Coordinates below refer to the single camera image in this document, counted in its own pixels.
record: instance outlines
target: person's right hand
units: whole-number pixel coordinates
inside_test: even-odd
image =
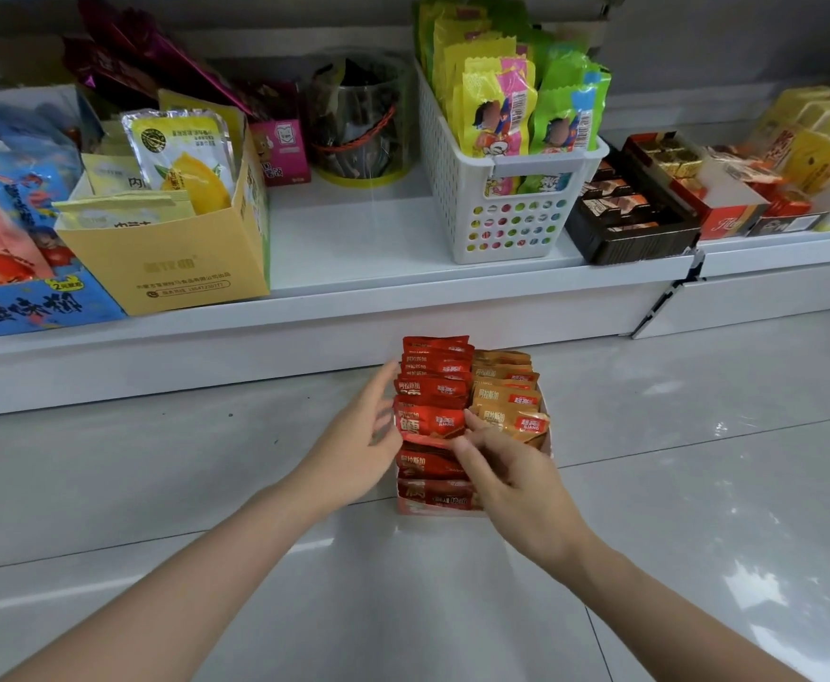
[[[466,423],[466,435],[450,442],[490,521],[513,548],[559,577],[591,531],[557,465],[467,410]]]

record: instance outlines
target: forearm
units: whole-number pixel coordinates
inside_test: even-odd
[[[182,682],[324,514],[289,476],[173,555],[2,682]]]
[[[593,534],[550,570],[659,682],[803,680]]]

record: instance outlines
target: black round logo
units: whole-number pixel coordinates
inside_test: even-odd
[[[160,153],[166,147],[166,135],[160,132],[159,129],[148,129],[140,135],[140,141],[151,153]]]

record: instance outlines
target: white plastic basket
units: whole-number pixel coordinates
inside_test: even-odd
[[[607,144],[593,151],[471,158],[462,153],[418,67],[421,159],[458,263],[509,261],[547,255],[557,243],[582,184],[591,179]],[[566,189],[487,196],[489,179],[570,172]]]

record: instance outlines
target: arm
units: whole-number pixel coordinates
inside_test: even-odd
[[[183,682],[228,623],[308,528],[357,500],[402,444],[382,399],[386,364],[342,410],[298,467],[174,554],[2,682]]]
[[[494,527],[595,611],[659,682],[805,678],[671,591],[598,538],[553,460],[466,412],[453,441]]]

